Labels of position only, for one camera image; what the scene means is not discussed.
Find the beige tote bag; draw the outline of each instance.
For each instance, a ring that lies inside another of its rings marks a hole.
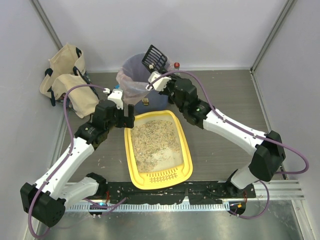
[[[66,92],[74,86],[91,84],[86,73],[85,56],[74,45],[66,44],[49,60],[50,68],[40,85],[40,92],[50,98],[52,106],[63,103]],[[73,90],[67,99],[67,106],[80,117],[94,113],[99,102],[93,87],[79,87]]]

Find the black litter scoop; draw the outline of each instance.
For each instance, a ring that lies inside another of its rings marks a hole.
[[[142,59],[142,64],[150,73],[157,71],[158,73],[163,74],[167,72],[165,69],[167,60],[168,58],[166,55],[159,51],[155,46],[150,45]]]

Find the gray floor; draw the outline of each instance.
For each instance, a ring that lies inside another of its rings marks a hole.
[[[255,216],[265,201],[247,203]],[[291,201],[271,201],[268,211],[253,220],[226,211],[112,212],[93,219],[88,212],[67,212],[46,240],[302,240]],[[38,230],[43,233],[44,224]]]
[[[258,97],[248,70],[195,71],[207,90],[212,103],[227,116],[256,130],[267,131]],[[116,73],[92,73],[94,84],[107,88],[117,85]],[[198,95],[205,99],[198,87]],[[189,180],[226,180],[237,168],[251,158],[237,145],[223,137],[192,126],[174,105],[168,109],[179,118],[190,149],[193,173]],[[73,132],[88,119],[70,114]],[[65,137],[63,150],[70,143]],[[113,129],[108,139],[77,169],[69,182],[78,182],[86,174],[95,172],[107,181],[130,181],[124,144],[124,129]]]

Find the yellow litter box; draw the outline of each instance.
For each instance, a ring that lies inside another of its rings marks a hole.
[[[131,181],[137,188],[143,190],[167,188],[182,183],[191,176],[193,171],[187,140],[178,118],[173,112],[168,110],[152,111],[136,116],[134,126],[140,126],[153,120],[164,120],[173,123],[176,140],[180,146],[181,160],[178,163],[177,161],[173,163],[177,165],[170,166],[170,168],[151,172],[139,172],[131,135],[133,130],[125,128],[124,143]]]

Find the black mounting plate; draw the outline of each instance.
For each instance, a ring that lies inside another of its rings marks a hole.
[[[132,182],[108,182],[110,203],[116,204],[127,198],[125,204],[180,204],[188,196],[191,205],[221,204],[221,199],[243,198],[243,194],[232,197],[227,192],[227,184],[222,181],[185,181],[174,186],[142,190]],[[256,192],[252,184],[245,189],[247,198],[255,198]]]

